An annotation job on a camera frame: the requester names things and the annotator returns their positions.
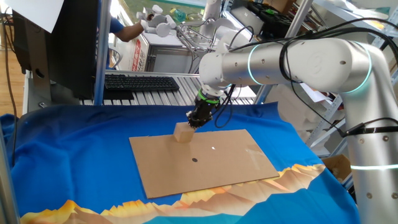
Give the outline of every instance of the black keyboard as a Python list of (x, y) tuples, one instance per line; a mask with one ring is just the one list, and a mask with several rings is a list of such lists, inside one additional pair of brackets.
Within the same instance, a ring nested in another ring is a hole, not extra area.
[(178, 90), (172, 77), (127, 77), (125, 75), (105, 75), (105, 87), (107, 90), (131, 90), (131, 91), (157, 91)]

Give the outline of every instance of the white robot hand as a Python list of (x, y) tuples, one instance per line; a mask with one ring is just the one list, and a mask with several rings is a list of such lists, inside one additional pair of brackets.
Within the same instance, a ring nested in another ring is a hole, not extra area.
[(141, 20), (141, 25), (145, 32), (157, 34), (159, 37), (167, 37), (171, 29), (177, 25), (169, 15), (162, 15), (163, 9), (154, 5), (152, 9), (137, 12), (137, 18)]

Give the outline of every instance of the blue tablecloth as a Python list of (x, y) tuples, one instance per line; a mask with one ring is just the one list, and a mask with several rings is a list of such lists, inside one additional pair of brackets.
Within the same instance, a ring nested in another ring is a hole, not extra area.
[[(280, 179), (220, 187), (195, 196), (147, 199), (129, 137), (172, 134), (175, 123), (186, 121), (185, 112), (191, 109), (53, 106), (23, 116), (18, 123), (16, 165), (11, 170), (22, 221), (359, 223), (353, 199), (323, 170), (322, 161), (294, 128), (279, 118), (276, 104), (236, 105), (223, 130), (247, 129), (280, 172)], [(228, 116), (225, 113), (220, 123)], [(9, 118), (0, 121), (6, 123)], [(198, 132), (217, 130), (210, 122)], [(3, 132), (10, 134), (9, 129)]]

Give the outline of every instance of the robotic arm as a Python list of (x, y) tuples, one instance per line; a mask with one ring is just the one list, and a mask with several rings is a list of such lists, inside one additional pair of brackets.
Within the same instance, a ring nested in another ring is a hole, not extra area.
[(174, 20), (169, 15), (162, 15), (163, 9), (154, 5), (152, 9), (144, 8), (143, 12), (137, 12), (137, 18), (145, 32), (157, 34), (159, 37), (167, 37), (170, 30), (176, 27)]
[[(221, 47), (206, 54), (200, 62), (202, 85), (195, 109), (187, 113), (190, 125), (199, 128), (212, 119), (212, 109), (230, 84), (290, 82), (280, 71), (282, 48), (269, 43), (232, 52)], [(361, 222), (396, 223), (398, 129), (385, 118), (398, 119), (398, 106), (382, 52), (341, 39), (298, 40), (289, 45), (282, 66), (295, 81), (341, 95), (347, 129), (361, 125), (347, 137)]]

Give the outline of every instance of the person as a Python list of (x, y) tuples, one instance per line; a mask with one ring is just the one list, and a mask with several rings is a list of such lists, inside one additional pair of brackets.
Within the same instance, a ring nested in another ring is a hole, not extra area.
[[(123, 26), (115, 17), (111, 17), (111, 27), (109, 33), (114, 34), (123, 42), (129, 42), (132, 39), (138, 37), (144, 31), (143, 26), (140, 22), (132, 26)], [(106, 69), (113, 69), (109, 67), (109, 54), (106, 58)]]

